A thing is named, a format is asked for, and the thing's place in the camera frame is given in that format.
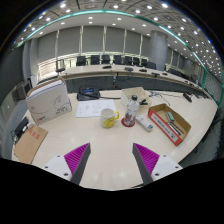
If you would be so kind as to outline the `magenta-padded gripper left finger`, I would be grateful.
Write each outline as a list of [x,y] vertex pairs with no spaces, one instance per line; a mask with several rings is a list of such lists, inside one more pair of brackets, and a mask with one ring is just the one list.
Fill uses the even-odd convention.
[[90,153],[90,144],[86,143],[65,155],[56,155],[44,165],[43,170],[79,185]]

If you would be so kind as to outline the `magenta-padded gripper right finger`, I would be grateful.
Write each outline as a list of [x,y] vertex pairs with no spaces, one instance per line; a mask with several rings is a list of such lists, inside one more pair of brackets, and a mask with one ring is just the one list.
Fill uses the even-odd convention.
[[132,153],[137,162],[144,185],[182,169],[182,167],[168,155],[159,155],[137,143],[133,144]]

